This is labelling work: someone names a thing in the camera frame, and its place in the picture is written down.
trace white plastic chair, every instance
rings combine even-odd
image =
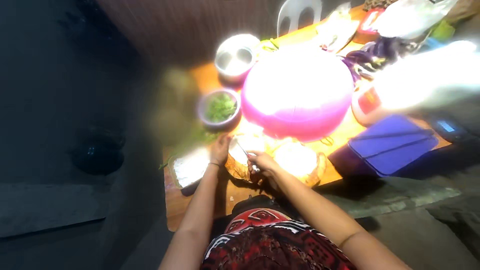
[[[276,35],[280,35],[280,24],[285,17],[290,18],[290,29],[288,32],[299,28],[299,19],[301,12],[306,8],[313,9],[313,23],[320,21],[322,14],[322,0],[287,0],[283,3],[278,13],[278,22],[276,24]]]

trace red patterned skirt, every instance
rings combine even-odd
[[[207,249],[202,269],[330,269],[355,266],[323,234],[266,208],[236,216]]]

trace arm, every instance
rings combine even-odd
[[[251,153],[256,156],[249,155],[249,160],[275,181],[302,217],[336,244],[358,269],[409,269],[347,213],[280,168],[269,155]]]
[[[159,270],[198,269],[212,230],[218,170],[225,164],[230,138],[221,135],[212,147],[210,164],[198,185]]]

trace person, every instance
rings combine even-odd
[[[217,174],[225,165],[231,138],[221,135],[159,270],[193,269],[410,269],[335,204],[289,174],[268,154],[248,151],[309,224],[284,213],[251,209],[236,216],[209,245]]]

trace hand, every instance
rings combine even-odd
[[[255,156],[248,155],[248,170],[250,171],[250,174],[257,173],[252,168],[252,165],[257,165],[261,174],[267,177],[273,176],[274,170],[278,168],[278,163],[273,160],[270,155],[260,151],[247,151],[247,153],[255,154]]]
[[[219,166],[225,165],[228,157],[228,147],[230,146],[231,140],[232,137],[228,136],[226,133],[218,137],[212,146],[212,151],[210,152],[211,163],[215,163]]]

